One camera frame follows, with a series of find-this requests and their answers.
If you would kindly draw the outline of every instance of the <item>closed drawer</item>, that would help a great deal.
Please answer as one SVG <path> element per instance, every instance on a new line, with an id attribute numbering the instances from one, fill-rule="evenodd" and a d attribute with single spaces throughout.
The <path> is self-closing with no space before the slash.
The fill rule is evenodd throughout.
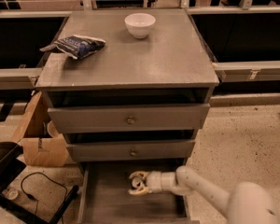
<path id="1" fill-rule="evenodd" d="M 200 129 L 209 105 L 50 108 L 59 133 Z"/>
<path id="2" fill-rule="evenodd" d="M 124 161 L 163 158 L 187 158 L 195 142 L 109 142 L 99 144 L 67 145 L 67 150 L 76 162 L 83 161 Z"/>

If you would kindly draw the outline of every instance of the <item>cabinet top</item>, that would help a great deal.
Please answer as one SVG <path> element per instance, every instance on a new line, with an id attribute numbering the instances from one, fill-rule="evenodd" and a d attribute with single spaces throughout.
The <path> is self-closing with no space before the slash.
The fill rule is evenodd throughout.
<path id="1" fill-rule="evenodd" d="M 156 18 L 147 38 L 136 39 L 126 16 L 145 12 Z M 59 38 L 85 35 L 105 47 L 82 60 L 63 53 L 49 56 L 36 88 L 86 90 L 120 88 L 214 87 L 217 76 L 200 38 L 183 9 L 75 11 Z"/>

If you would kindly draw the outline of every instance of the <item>speckled floor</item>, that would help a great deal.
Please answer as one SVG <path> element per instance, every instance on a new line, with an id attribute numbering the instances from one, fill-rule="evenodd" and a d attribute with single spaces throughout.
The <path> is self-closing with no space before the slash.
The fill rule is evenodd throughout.
<path id="1" fill-rule="evenodd" d="M 280 98 L 234 96 L 214 98 L 203 129 L 198 133 L 188 165 L 200 175 L 231 190 L 241 181 L 260 184 L 275 200 L 280 213 Z M 0 141 L 8 140 L 21 118 L 21 110 L 0 123 Z M 32 172 L 43 172 L 67 187 L 82 185 L 82 175 L 75 165 L 63 168 L 26 168 L 15 180 L 19 190 L 17 202 L 34 212 L 35 203 L 20 190 L 21 179 Z M 63 197 L 63 190 L 35 176 L 25 180 L 24 187 L 38 197 L 37 213 L 48 220 Z M 79 196 L 64 215 L 64 223 L 77 223 Z M 192 219 L 202 224 L 226 223 L 225 219 L 197 193 L 189 196 Z M 0 224 L 21 223 L 0 208 Z"/>

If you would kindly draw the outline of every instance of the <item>snack bag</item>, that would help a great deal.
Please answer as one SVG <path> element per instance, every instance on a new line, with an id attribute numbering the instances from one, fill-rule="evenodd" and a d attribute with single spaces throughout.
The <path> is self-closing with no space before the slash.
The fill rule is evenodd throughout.
<path id="1" fill-rule="evenodd" d="M 105 46 L 105 41 L 100 38 L 82 35 L 72 35 L 54 41 L 52 44 L 40 49 L 41 51 L 51 51 L 53 53 L 64 52 L 73 59 L 83 59 L 99 51 Z"/>

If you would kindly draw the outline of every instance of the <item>cardboard box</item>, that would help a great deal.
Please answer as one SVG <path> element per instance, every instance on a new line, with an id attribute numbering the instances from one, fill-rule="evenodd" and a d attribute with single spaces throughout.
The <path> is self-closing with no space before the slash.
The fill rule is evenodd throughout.
<path id="1" fill-rule="evenodd" d="M 63 136 L 50 138 L 45 134 L 45 126 L 49 122 L 48 106 L 41 92 L 38 92 L 27 105 L 12 136 L 13 142 L 23 146 L 23 155 L 27 165 L 60 167 L 72 162 Z"/>

